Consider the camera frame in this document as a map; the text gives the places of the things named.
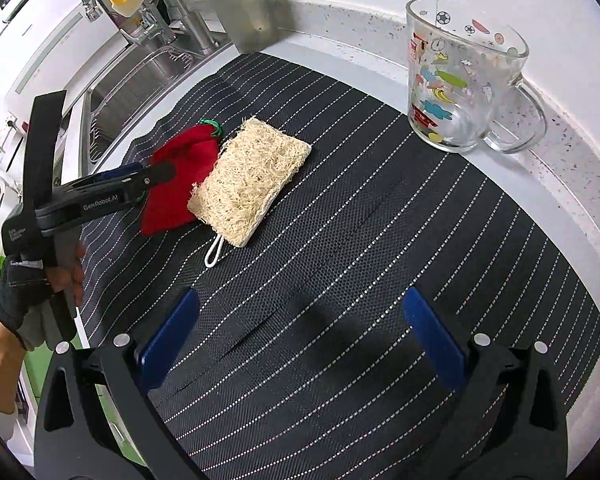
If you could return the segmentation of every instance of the sponge hanging loop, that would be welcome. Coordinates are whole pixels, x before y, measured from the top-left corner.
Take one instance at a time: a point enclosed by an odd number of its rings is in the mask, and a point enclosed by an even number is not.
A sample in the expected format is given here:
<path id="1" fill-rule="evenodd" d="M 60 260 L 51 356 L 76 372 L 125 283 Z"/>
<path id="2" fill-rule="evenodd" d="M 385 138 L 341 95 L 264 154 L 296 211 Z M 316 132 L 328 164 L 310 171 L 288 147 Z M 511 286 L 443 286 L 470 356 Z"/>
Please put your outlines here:
<path id="1" fill-rule="evenodd" d="M 207 269 L 212 269 L 213 267 L 216 266 L 216 263 L 218 263 L 218 260 L 220 259 L 220 254 L 222 253 L 222 245 L 223 244 L 224 244 L 224 237 L 222 235 L 216 236 L 216 239 L 211 244 L 211 247 L 209 247 L 209 250 L 206 252 L 205 267 Z M 216 255 L 214 256 L 214 259 L 210 261 L 209 259 L 211 258 L 214 250 L 216 250 Z"/>

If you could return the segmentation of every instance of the faucet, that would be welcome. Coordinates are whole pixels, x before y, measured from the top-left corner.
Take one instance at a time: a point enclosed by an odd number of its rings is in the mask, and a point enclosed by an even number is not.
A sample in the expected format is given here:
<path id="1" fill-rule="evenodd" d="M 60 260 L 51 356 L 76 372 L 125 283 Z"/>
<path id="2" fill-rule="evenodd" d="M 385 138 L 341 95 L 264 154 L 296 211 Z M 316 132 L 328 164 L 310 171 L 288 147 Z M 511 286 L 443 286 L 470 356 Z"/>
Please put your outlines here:
<path id="1" fill-rule="evenodd" d="M 186 33 L 189 34 L 200 46 L 200 53 L 208 55 L 218 49 L 218 44 L 211 37 L 211 32 L 206 26 L 205 21 L 197 11 L 189 11 L 183 0 L 169 0 L 178 9 L 180 13 L 180 21 L 185 29 Z M 90 22 L 95 21 L 101 14 L 102 10 L 98 8 L 97 0 L 82 0 L 87 19 Z M 144 26 L 144 32 L 141 37 L 135 38 L 127 33 L 124 37 L 133 43 L 143 43 L 145 39 L 154 38 L 161 34 L 162 39 L 165 42 L 170 42 L 175 39 L 173 31 L 166 25 L 157 8 L 148 3 L 142 4 L 141 12 L 142 23 Z"/>

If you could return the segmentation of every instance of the screw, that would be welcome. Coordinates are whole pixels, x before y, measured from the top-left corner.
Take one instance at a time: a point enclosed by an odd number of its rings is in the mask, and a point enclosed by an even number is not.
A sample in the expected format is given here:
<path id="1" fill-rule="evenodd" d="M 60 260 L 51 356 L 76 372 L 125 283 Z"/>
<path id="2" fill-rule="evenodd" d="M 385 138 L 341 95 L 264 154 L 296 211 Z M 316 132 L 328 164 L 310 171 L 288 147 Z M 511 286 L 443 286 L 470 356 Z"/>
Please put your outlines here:
<path id="1" fill-rule="evenodd" d="M 474 342 L 478 346 L 489 346 L 491 344 L 491 338 L 482 332 L 478 332 L 476 335 L 474 335 Z"/>
<path id="2" fill-rule="evenodd" d="M 128 345 L 129 341 L 131 341 L 129 334 L 118 334 L 115 336 L 115 338 L 113 338 L 113 344 L 118 348 Z"/>
<path id="3" fill-rule="evenodd" d="M 542 341 L 536 341 L 534 343 L 534 348 L 536 349 L 536 352 L 538 352 L 539 354 L 546 354 L 547 351 L 549 350 L 546 346 L 545 343 L 543 343 Z"/>
<path id="4" fill-rule="evenodd" d="M 56 345 L 56 352 L 59 354 L 66 354 L 69 351 L 69 343 L 67 341 L 61 341 Z"/>

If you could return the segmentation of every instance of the loofah sponge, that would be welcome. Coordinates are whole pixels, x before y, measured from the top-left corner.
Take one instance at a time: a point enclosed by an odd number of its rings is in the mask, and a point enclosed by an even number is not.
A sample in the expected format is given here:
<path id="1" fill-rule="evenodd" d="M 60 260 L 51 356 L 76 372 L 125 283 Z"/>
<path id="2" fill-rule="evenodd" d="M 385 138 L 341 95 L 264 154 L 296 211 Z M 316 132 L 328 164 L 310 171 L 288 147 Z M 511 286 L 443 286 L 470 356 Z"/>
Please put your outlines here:
<path id="1" fill-rule="evenodd" d="M 242 123 L 187 208 L 231 245 L 244 247 L 311 145 L 256 118 Z"/>

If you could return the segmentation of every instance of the cartoon print on mug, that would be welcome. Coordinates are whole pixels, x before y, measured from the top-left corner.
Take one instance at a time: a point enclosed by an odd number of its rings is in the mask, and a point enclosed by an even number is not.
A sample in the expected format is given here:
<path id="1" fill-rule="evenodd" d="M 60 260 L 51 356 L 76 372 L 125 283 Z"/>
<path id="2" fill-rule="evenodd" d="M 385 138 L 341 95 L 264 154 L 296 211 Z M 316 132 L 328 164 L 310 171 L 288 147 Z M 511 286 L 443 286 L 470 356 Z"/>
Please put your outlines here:
<path id="1" fill-rule="evenodd" d="M 439 104 L 432 103 L 429 100 L 420 101 L 420 104 L 422 105 L 422 108 L 424 108 L 424 111 L 426 113 L 433 115 L 437 119 L 440 119 L 440 120 L 447 119 L 450 121 L 453 117 L 451 112 L 449 112 L 448 110 L 445 110 Z"/>
<path id="2" fill-rule="evenodd" d="M 442 52 L 436 52 L 436 59 L 434 59 L 432 65 L 446 65 L 449 62 L 449 56 Z"/>
<path id="3" fill-rule="evenodd" d="M 414 60 L 417 60 L 418 63 L 422 60 L 423 54 L 427 51 L 427 45 L 429 41 L 425 40 L 422 36 L 418 35 L 416 32 L 413 33 L 413 39 L 411 40 L 411 55 Z"/>
<path id="4" fill-rule="evenodd" d="M 436 14 L 436 21 L 441 25 L 446 25 L 451 21 L 451 16 L 448 12 L 441 10 L 439 13 Z"/>
<path id="5" fill-rule="evenodd" d="M 442 101 L 443 103 L 447 103 L 450 105 L 456 104 L 455 101 L 453 101 L 453 99 L 449 98 L 446 94 L 445 94 L 445 89 L 444 88 L 434 88 L 432 90 L 433 95 L 435 95 L 436 99 L 438 99 L 439 101 Z"/>
<path id="6" fill-rule="evenodd" d="M 453 137 L 443 137 L 435 130 L 431 128 L 423 128 L 422 133 L 427 136 L 429 140 L 435 142 L 437 144 L 442 144 L 443 146 L 448 146 L 450 148 L 456 148 L 457 146 L 453 143 Z"/>
<path id="7" fill-rule="evenodd" d="M 469 87 L 467 88 L 463 88 L 462 89 L 462 93 L 468 98 L 470 103 L 473 103 L 475 101 L 475 93 L 473 90 L 471 90 Z"/>
<path id="8" fill-rule="evenodd" d="M 464 79 L 458 77 L 457 75 L 453 75 L 449 72 L 436 70 L 435 75 L 442 79 L 442 81 L 445 81 L 452 86 L 457 86 L 458 88 L 464 88 L 465 86 L 467 86 L 467 82 Z"/>
<path id="9" fill-rule="evenodd" d="M 442 38 L 436 38 L 431 42 L 431 49 L 434 52 L 442 52 L 442 49 L 445 47 L 445 40 Z"/>
<path id="10" fill-rule="evenodd" d="M 500 62 L 500 56 L 495 55 L 492 56 L 491 54 L 485 54 L 484 52 L 482 52 L 480 54 L 480 59 L 479 59 L 479 63 L 478 63 L 478 67 L 485 67 L 485 65 L 490 64 L 491 66 L 493 66 L 494 68 L 498 67 L 498 63 Z"/>
<path id="11" fill-rule="evenodd" d="M 472 25 L 477 28 L 483 34 L 489 34 L 489 29 L 485 27 L 482 23 L 477 22 L 475 20 L 471 20 Z"/>
<path id="12" fill-rule="evenodd" d="M 420 123 L 424 128 L 429 128 L 433 126 L 434 128 L 438 126 L 438 124 L 433 120 L 427 117 L 422 110 L 420 110 L 415 104 L 411 103 L 411 108 L 413 109 L 413 118 L 416 122 Z"/>
<path id="13" fill-rule="evenodd" d="M 423 76 L 423 78 L 426 79 L 429 83 L 431 83 L 436 78 L 434 73 L 429 70 L 428 65 L 422 66 L 422 68 L 420 69 L 420 75 Z"/>
<path id="14" fill-rule="evenodd" d="M 490 103 L 493 100 L 493 89 L 491 88 L 491 83 L 487 83 L 482 87 L 482 93 L 487 98 L 487 102 Z"/>

